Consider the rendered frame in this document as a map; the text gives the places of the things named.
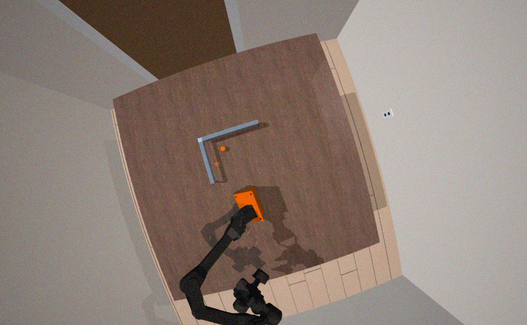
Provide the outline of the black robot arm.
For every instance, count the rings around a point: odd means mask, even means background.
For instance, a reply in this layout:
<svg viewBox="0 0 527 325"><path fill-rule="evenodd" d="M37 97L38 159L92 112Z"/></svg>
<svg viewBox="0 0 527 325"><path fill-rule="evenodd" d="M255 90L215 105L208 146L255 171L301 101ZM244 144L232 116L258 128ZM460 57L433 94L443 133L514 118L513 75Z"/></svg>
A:
<svg viewBox="0 0 527 325"><path fill-rule="evenodd" d="M271 303L265 303L264 298L258 292L250 295L247 306L251 308L252 314L230 313L216 308L205 306L201 293L201 286L206 275L220 255L225 251L231 241L237 241L245 232L246 224L257 218L252 205L246 205L231 217L231 223L225 230L223 237L211 249L208 255L185 275L179 283L180 290L185 293L191 308L192 315L198 320L206 320L220 325L278 325L282 319L282 311ZM248 299L249 293L253 292L254 285L248 283L244 278L236 284L233 289L236 299ZM252 291L253 290L253 291ZM260 316L257 316L260 315Z"/></svg>

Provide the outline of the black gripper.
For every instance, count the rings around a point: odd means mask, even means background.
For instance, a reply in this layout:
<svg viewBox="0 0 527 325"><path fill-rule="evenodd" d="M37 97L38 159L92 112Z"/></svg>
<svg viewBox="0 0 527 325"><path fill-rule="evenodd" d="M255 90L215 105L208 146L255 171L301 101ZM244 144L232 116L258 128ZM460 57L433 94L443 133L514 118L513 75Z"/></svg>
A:
<svg viewBox="0 0 527 325"><path fill-rule="evenodd" d="M254 274L252 274L252 276L255 278L255 280L253 281L254 291L252 290L253 292L249 293L247 300L242 297L242 298L236 299L235 302L233 303L233 308L239 313L246 313L246 311L249 309L249 307L247 306L247 302L249 301L250 295L254 293L261 293L260 290L257 288L258 285L260 283L265 285L267 281L269 280L268 274L265 273L261 269L258 269Z"/></svg>

